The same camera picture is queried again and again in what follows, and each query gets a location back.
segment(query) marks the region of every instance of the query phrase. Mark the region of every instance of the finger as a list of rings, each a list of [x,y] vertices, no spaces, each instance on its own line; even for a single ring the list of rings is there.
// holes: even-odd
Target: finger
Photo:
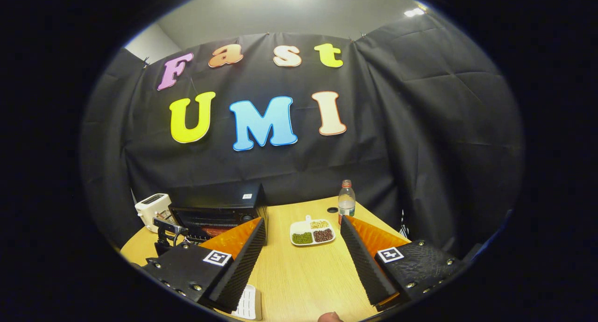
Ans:
[[[322,314],[320,318],[318,318],[318,322],[342,322],[338,314],[333,311],[331,313]]]

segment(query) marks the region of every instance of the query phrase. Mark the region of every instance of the foam letter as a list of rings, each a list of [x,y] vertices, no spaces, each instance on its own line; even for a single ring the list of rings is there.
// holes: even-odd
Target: foam letter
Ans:
[[[320,51],[320,61],[322,64],[330,68],[339,68],[342,66],[342,60],[335,59],[335,53],[340,53],[340,49],[336,49],[332,44],[326,43],[318,45],[313,49]]]
[[[166,70],[164,71],[164,77],[162,77],[162,83],[158,85],[158,90],[161,91],[177,83],[175,75],[177,77],[181,75],[185,69],[185,63],[190,62],[192,59],[193,54],[187,53],[185,56],[180,56],[164,63]]]
[[[322,117],[320,134],[322,135],[337,135],[347,130],[347,126],[340,122],[340,116],[338,116],[337,98],[338,93],[330,91],[312,94],[312,99],[316,100],[320,106],[320,116]]]
[[[210,128],[210,105],[215,96],[214,92],[205,92],[195,97],[195,101],[199,103],[199,121],[193,129],[187,129],[185,126],[186,107],[191,100],[185,98],[171,103],[171,135],[175,141],[191,143],[207,133],[207,129]]]
[[[214,57],[207,63],[211,68],[217,68],[224,64],[234,64],[243,59],[241,45],[238,44],[223,46],[220,49],[216,49],[212,54]]]
[[[287,145],[297,142],[297,136],[291,128],[291,104],[293,99],[288,96],[277,96],[270,100],[263,117],[250,101],[237,101],[229,109],[235,114],[237,122],[237,142],[233,145],[236,151],[249,150],[254,142],[249,139],[249,132],[263,147],[268,139],[270,129],[272,145]]]
[[[298,56],[299,49],[295,46],[280,45],[274,48],[274,64],[278,66],[299,66],[301,57]]]

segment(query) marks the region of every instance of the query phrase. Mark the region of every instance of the green beans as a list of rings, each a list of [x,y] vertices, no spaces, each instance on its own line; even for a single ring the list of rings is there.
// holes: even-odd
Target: green beans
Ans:
[[[297,234],[297,233],[293,233],[292,239],[293,239],[293,243],[296,243],[298,245],[305,244],[305,243],[313,243],[312,233],[310,233],[310,232],[306,232],[301,235]]]

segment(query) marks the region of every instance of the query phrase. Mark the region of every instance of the black fabric backdrop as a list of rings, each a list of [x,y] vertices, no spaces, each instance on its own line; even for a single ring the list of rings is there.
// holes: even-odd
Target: black fabric backdrop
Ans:
[[[212,52],[229,43],[241,45],[244,58],[209,68]],[[313,50],[321,43],[342,50],[341,68],[321,64]],[[276,66],[278,45],[298,47],[302,64]],[[164,62],[188,52],[194,58],[177,83],[156,90]],[[438,17],[403,19],[354,42],[270,33],[206,43],[145,69],[130,62],[136,65],[110,94],[98,86],[82,133],[92,213],[118,246],[142,226],[129,188],[141,200],[176,186],[257,180],[276,205],[333,196],[342,179],[351,179],[357,201],[389,225],[399,228],[404,209],[411,239],[462,256],[498,228],[519,189],[523,138],[508,86],[469,38]],[[341,135],[318,133],[320,110],[311,95],[326,90],[340,96],[348,127]],[[177,143],[169,105],[192,99],[192,128],[193,99],[209,91],[216,97],[206,136]],[[230,104],[249,100],[263,114],[276,96],[293,98],[297,143],[234,151]]]

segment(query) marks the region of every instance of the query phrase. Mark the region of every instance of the white card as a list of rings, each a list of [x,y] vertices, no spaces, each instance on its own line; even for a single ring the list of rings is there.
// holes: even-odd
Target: white card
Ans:
[[[261,320],[261,294],[252,285],[245,286],[237,310],[232,312],[233,316],[246,318],[247,320]]]

